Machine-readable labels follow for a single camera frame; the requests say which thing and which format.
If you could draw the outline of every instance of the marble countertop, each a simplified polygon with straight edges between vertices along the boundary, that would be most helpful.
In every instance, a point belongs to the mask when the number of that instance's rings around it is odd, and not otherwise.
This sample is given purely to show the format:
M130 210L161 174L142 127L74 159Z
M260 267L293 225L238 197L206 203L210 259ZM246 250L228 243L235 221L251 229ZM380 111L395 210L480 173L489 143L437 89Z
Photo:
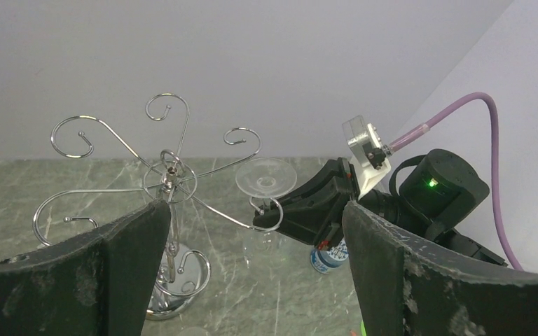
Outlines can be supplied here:
M296 170L298 185L326 162L285 160ZM185 161L199 174L230 159ZM236 170L237 166L201 178L196 195L250 223L253 210L236 186ZM145 171L136 160L0 161L0 260L39 247L32 216L47 197L68 189L139 187ZM92 216L108 223L148 200L144 192L67 195L44 209L40 226L51 242L61 242L90 229L89 223L64 223L65 216ZM253 258L247 267L242 249L247 230L192 200L178 204L176 216L182 242L209 258L211 281L180 316L145 321L142 335L177 335L191 326L203 327L211 335L349 335L358 330L361 314L348 262L320 274L310 265L310 246L281 236L281 258L262 263Z

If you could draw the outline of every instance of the green led indicator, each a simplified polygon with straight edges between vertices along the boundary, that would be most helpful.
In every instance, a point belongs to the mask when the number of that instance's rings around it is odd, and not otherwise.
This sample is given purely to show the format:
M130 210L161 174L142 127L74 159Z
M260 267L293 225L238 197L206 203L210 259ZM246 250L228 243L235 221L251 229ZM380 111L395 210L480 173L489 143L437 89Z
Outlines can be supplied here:
M435 179L432 179L430 180L430 182L428 182L428 186L430 188L434 188L437 184L438 184L438 181L436 181Z

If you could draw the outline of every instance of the gray wall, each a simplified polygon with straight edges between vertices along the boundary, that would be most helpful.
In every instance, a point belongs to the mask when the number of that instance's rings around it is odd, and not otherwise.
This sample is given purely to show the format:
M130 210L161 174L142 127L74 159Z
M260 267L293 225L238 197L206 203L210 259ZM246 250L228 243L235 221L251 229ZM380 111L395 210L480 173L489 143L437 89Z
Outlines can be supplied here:
M474 91L491 95L499 110L500 195L506 235L521 265L538 272L538 0L515 0L403 131ZM491 185L490 116L483 102L474 101L456 111L391 157L392 163L432 148L461 155ZM491 196L457 228L504 255Z
M392 138L511 1L118 3L0 1L0 158L57 158L50 131L78 114L153 157L182 123L179 105L144 115L167 91L192 107L183 156L242 154L254 145L221 141L238 125L263 155L349 155L343 122ZM84 150L81 127L94 157L129 155L98 124L67 126L67 151Z

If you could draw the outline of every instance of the purple cable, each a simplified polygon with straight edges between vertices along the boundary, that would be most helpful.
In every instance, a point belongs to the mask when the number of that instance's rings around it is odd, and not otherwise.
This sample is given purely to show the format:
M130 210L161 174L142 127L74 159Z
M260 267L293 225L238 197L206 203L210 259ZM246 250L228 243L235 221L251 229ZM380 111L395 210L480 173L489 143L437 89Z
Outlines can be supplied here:
M512 267L515 270L523 270L523 267L520 266L520 263L516 259L514 252L510 246L509 240L506 238L506 233L504 231L504 223L502 222L502 212L500 211L500 186L499 186L499 131L498 131L498 110L496 109L496 103L494 99L488 94L483 92L474 92L468 94L467 96L460 98L451 105L449 105L444 110L438 112L432 119L427 122L417 126L411 131L407 132L397 140L393 141L389 148L391 151L397 152L401 148L407 146L408 144L414 142L417 138L424 135L429 131L430 128L441 122L444 118L448 117L452 112L455 112L459 107L472 102L473 100L481 99L488 105L490 110L490 121L492 124L492 208L494 212L494 222L496 223L496 232L498 233L498 238L500 239L500 244L502 249L506 254L506 257L509 259Z

